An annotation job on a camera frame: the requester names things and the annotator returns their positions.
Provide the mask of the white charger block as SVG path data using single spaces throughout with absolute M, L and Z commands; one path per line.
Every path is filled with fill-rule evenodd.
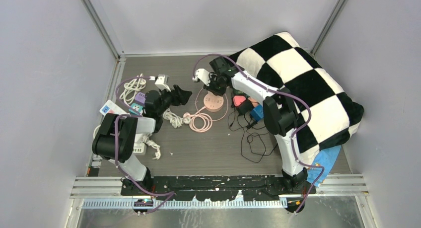
M 214 85 L 214 86 L 212 86 L 212 92 L 215 95 L 221 95 L 221 94 L 224 94 L 225 93 L 225 89 L 223 87 Z

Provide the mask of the pink round socket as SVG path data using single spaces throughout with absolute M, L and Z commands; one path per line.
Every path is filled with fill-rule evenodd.
M 222 96 L 214 95 L 208 92 L 203 99 L 204 107 L 209 112 L 218 112 L 222 109 L 224 98 Z

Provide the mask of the pink plug adapter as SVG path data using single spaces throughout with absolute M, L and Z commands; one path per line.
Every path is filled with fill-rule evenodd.
M 232 98 L 233 101 L 233 106 L 234 107 L 238 107 L 240 106 L 243 102 L 245 102 L 247 100 L 247 98 L 243 95 L 235 95 Z

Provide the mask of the orange small plug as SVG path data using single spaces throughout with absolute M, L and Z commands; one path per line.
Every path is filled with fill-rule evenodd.
M 248 100 L 251 102 L 251 104 L 253 105 L 253 107 L 257 107 L 258 105 L 260 105 L 259 102 L 257 102 L 256 100 L 254 100 L 252 98 L 249 98 Z

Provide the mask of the purple power strip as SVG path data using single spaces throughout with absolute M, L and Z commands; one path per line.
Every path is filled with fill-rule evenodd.
M 136 103 L 136 104 L 138 104 L 138 105 L 141 105 L 141 106 L 144 106 L 144 104 L 145 104 L 145 100 L 146 100 L 146 96 L 145 96 L 145 94 L 144 94 L 144 93 L 142 93 L 142 92 L 138 92 L 138 93 L 135 95 L 135 98 L 134 98 L 134 103 Z

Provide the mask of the teal usb power strip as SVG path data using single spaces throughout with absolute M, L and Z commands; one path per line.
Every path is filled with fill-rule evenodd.
M 141 115 L 142 114 L 143 106 L 137 103 L 132 103 L 129 108 L 129 112 L 134 115 Z

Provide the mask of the blue cube socket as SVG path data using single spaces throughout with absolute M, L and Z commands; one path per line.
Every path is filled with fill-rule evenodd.
M 250 112 L 250 116 L 257 122 L 262 120 L 264 117 L 264 110 L 262 105 L 259 104 L 256 107 L 254 107 Z

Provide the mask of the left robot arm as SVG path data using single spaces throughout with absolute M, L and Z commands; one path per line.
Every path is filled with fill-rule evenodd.
M 141 115 L 107 113 L 92 142 L 92 152 L 116 165 L 131 178 L 140 195 L 152 189 L 150 170 L 133 154 L 136 134 L 157 133 L 163 123 L 163 113 L 171 106 L 186 105 L 192 92 L 174 85 L 173 89 L 151 90 L 145 95 Z

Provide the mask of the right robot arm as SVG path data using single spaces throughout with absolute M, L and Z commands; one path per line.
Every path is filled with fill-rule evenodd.
M 262 105 L 264 125 L 275 137 L 281 153 L 283 189 L 297 193 L 306 180 L 306 170 L 299 163 L 299 150 L 294 146 L 293 132 L 297 128 L 298 114 L 292 96 L 286 90 L 278 90 L 256 79 L 228 57 L 219 56 L 210 62 L 210 66 L 213 72 L 203 81 L 205 89 L 221 95 L 231 87 Z

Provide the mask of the white colourful power strip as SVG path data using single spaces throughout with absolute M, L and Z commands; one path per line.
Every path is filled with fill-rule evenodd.
M 122 114 L 124 113 L 124 110 L 122 110 L 122 108 L 120 108 L 115 102 L 107 100 L 100 108 L 99 112 L 105 116 L 107 113 Z

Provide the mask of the checkered black white pillow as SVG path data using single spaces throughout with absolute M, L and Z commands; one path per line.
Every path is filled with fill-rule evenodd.
M 346 143 L 358 130 L 364 107 L 344 89 L 288 33 L 272 35 L 229 57 L 251 76 L 287 88 L 308 106 L 295 103 L 298 125 L 309 121 L 297 135 L 301 161 L 310 164 L 324 149 Z

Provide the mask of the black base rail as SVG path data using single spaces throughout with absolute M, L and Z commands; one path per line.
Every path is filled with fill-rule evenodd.
M 200 202 L 206 199 L 212 202 L 233 201 L 242 195 L 244 201 L 274 201 L 283 194 L 295 194 L 302 197 L 309 190 L 316 193 L 316 188 L 310 188 L 305 181 L 296 188 L 288 188 L 281 176 L 274 175 L 237 175 L 237 176 L 155 176 L 147 185 L 146 190 L 156 194 L 174 192 L 170 200 Z

